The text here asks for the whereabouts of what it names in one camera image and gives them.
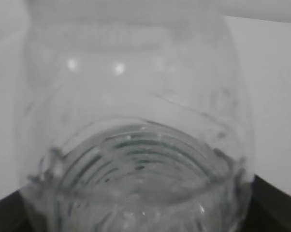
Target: bottle body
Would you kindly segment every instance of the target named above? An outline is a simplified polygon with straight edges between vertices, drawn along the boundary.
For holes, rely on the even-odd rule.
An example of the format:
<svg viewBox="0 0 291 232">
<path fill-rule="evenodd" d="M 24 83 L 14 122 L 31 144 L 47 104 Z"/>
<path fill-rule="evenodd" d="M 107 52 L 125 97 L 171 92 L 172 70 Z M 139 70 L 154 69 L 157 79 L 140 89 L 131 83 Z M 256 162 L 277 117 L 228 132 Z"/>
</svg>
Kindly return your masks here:
<svg viewBox="0 0 291 232">
<path fill-rule="evenodd" d="M 225 24 L 203 1 L 192 4 L 198 16 L 175 1 L 151 17 L 134 10 L 149 1 L 82 2 L 107 13 L 36 19 L 25 43 L 16 131 L 26 201 L 51 232 L 168 230 L 183 210 L 200 219 L 187 230 L 236 226 L 250 198 L 252 133 Z"/>
</svg>

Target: white wall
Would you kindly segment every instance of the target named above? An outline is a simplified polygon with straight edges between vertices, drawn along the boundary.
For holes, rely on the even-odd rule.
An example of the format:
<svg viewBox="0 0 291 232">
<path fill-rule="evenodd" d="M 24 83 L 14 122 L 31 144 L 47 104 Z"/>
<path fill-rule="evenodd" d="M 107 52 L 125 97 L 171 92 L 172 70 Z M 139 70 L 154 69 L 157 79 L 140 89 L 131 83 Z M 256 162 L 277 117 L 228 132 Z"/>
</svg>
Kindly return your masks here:
<svg viewBox="0 0 291 232">
<path fill-rule="evenodd" d="M 291 22 L 291 0 L 218 0 L 226 15 Z"/>
<path fill-rule="evenodd" d="M 256 172 L 291 195 L 291 24 L 226 19 L 252 96 Z M 17 189 L 13 96 L 25 25 L 21 7 L 0 4 L 0 198 Z"/>
</svg>

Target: black table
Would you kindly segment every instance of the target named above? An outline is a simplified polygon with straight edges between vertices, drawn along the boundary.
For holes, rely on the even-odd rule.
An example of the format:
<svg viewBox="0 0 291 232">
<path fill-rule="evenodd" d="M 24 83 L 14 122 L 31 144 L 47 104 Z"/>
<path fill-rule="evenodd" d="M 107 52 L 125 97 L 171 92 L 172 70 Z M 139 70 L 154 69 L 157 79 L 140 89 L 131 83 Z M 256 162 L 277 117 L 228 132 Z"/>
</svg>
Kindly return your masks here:
<svg viewBox="0 0 291 232">
<path fill-rule="evenodd" d="M 0 232 L 34 232 L 18 192 L 0 201 Z M 241 232 L 291 232 L 291 197 L 257 176 Z"/>
</svg>

